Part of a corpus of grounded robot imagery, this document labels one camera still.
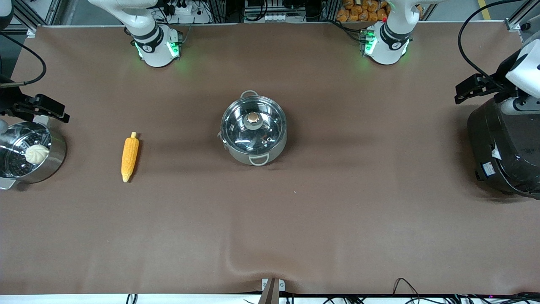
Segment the yellow corn cob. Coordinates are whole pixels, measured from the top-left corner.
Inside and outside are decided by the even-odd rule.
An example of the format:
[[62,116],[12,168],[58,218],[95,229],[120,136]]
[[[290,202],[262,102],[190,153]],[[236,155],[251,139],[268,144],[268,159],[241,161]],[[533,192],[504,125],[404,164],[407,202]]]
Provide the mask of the yellow corn cob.
[[131,132],[131,135],[125,139],[123,145],[123,154],[121,158],[120,173],[124,183],[128,183],[137,162],[139,151],[139,139],[136,132]]

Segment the steel steamer pot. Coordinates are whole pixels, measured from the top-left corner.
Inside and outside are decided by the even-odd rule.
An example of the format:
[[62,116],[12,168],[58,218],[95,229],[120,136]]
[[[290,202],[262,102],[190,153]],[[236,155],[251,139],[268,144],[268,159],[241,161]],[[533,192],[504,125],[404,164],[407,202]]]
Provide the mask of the steel steamer pot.
[[[24,157],[25,150],[35,144],[49,149],[48,157],[39,165],[28,163]],[[65,156],[65,138],[53,128],[51,118],[37,116],[32,122],[10,125],[0,136],[0,190],[48,179],[58,171]]]

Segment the white steamed bun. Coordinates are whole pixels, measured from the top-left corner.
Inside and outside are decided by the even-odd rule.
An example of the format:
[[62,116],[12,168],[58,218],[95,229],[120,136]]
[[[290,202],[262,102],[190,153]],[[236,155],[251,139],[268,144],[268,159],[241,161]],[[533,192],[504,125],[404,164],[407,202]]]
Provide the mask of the white steamed bun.
[[24,157],[28,163],[39,165],[46,160],[48,154],[48,147],[40,144],[35,144],[25,150]]

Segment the black rice cooker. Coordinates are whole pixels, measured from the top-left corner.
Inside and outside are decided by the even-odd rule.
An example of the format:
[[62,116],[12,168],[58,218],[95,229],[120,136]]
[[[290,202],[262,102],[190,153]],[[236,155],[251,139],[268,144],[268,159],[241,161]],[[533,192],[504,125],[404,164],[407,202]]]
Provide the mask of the black rice cooker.
[[478,181],[505,194],[540,200],[540,111],[490,98],[467,119]]

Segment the bag of orange buns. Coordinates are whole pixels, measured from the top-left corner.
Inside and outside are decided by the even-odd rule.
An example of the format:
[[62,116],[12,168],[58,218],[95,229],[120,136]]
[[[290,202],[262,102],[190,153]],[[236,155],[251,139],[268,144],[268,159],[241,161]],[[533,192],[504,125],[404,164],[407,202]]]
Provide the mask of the bag of orange buns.
[[338,22],[386,22],[395,6],[388,0],[342,0],[336,12]]

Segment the brown table cloth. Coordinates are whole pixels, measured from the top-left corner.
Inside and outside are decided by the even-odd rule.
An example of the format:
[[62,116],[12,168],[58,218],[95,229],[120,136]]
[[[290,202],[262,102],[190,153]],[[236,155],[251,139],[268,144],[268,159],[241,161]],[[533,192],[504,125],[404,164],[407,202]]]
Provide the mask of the brown table cloth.
[[540,201],[475,179],[460,27],[387,67],[330,24],[193,27],[164,68],[119,27],[39,29],[24,92],[65,104],[67,156],[0,192],[0,295],[540,292]]

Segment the aluminium frame profile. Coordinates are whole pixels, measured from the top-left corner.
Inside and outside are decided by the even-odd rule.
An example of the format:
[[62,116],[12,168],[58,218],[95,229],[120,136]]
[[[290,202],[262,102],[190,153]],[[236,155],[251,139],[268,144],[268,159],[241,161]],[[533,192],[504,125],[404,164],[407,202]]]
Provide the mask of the aluminium frame profile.
[[540,16],[540,0],[523,0],[521,6],[505,19],[505,25],[509,32],[522,31],[526,23]]
[[12,0],[13,17],[8,32],[34,37],[39,27],[59,22],[68,0]]

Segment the metal table bracket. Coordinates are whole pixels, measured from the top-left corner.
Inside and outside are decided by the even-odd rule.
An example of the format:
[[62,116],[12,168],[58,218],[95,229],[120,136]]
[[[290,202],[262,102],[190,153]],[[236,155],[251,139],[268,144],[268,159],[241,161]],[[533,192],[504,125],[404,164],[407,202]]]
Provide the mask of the metal table bracket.
[[262,279],[262,294],[258,304],[280,304],[280,293],[286,291],[285,281],[277,278]]

